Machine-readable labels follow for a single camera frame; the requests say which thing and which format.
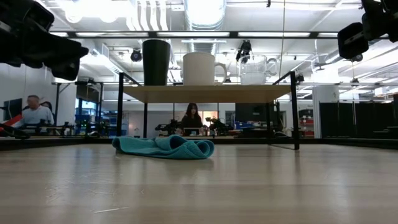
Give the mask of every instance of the white mug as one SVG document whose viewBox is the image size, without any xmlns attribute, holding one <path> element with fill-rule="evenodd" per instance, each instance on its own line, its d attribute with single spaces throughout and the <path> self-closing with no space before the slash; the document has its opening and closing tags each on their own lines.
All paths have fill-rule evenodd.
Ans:
<svg viewBox="0 0 398 224">
<path fill-rule="evenodd" d="M 194 52 L 183 57 L 183 82 L 184 85 L 214 85 L 215 67 L 221 66 L 224 69 L 224 80 L 227 76 L 227 69 L 223 63 L 215 63 L 216 58 L 209 53 Z"/>
</svg>

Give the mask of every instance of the light blue shirt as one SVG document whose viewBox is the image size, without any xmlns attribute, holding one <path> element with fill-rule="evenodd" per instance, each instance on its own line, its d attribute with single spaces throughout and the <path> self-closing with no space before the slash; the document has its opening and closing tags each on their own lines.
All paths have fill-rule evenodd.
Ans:
<svg viewBox="0 0 398 224">
<path fill-rule="evenodd" d="M 39 106 L 36 110 L 30 108 L 22 112 L 22 124 L 39 124 L 44 119 L 46 124 L 54 124 L 54 118 L 49 108 Z"/>
</svg>

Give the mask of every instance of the woman with long dark hair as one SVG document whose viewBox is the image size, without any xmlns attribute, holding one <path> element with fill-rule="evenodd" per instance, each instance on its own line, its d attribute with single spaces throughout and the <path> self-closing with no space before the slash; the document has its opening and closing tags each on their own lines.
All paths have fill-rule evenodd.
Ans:
<svg viewBox="0 0 398 224">
<path fill-rule="evenodd" d="M 201 121 L 201 117 L 198 114 L 198 106 L 196 103 L 190 103 L 187 108 L 187 112 L 185 112 L 185 116 L 181 121 L 181 128 L 184 130 L 184 135 L 191 135 L 192 132 L 198 133 L 203 126 Z"/>
</svg>

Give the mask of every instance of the wooden shelf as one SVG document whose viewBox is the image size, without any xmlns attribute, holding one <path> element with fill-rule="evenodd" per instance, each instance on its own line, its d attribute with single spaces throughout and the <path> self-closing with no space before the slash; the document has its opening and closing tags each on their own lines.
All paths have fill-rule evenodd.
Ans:
<svg viewBox="0 0 398 224">
<path fill-rule="evenodd" d="M 124 92 L 143 103 L 268 103 L 290 93 L 290 86 L 125 86 Z"/>
</svg>

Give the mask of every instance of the ceiling duct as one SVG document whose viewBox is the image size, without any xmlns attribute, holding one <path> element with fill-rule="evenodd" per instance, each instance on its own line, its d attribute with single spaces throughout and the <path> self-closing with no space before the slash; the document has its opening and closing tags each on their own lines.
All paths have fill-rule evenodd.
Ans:
<svg viewBox="0 0 398 224">
<path fill-rule="evenodd" d="M 187 30 L 221 30 L 225 17 L 226 0 L 184 0 Z M 191 43 L 190 52 L 215 54 L 217 44 Z"/>
</svg>

